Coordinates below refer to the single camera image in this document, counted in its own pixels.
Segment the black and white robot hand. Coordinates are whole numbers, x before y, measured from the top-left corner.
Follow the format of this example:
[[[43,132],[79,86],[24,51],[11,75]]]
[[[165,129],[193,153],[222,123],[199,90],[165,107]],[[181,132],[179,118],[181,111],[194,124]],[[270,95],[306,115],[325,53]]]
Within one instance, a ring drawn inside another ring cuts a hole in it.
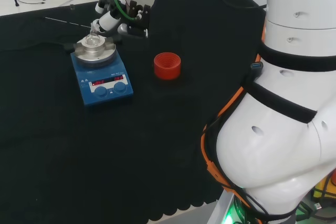
[[[91,32],[107,34],[117,30],[121,35],[147,38],[151,8],[155,0],[99,0],[95,6],[101,17],[91,23]]]

